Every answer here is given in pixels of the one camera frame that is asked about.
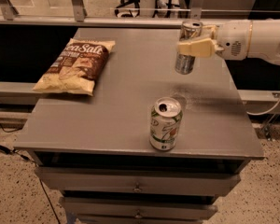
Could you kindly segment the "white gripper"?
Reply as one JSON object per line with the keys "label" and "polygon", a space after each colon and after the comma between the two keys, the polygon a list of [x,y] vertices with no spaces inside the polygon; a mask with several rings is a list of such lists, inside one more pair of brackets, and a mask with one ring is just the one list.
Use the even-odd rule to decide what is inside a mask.
{"label": "white gripper", "polygon": [[224,60],[241,61],[247,56],[251,29],[249,20],[228,21],[220,27],[204,25],[201,36],[207,38],[179,41],[177,52],[199,58],[209,58],[217,53]]}

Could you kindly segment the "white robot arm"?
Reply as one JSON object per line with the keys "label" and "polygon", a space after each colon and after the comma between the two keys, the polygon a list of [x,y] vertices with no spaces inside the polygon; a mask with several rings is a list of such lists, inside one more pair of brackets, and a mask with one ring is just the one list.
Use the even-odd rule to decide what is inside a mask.
{"label": "white robot arm", "polygon": [[200,33],[177,44],[182,55],[224,60],[262,59],[280,65],[280,20],[232,20],[203,25]]}

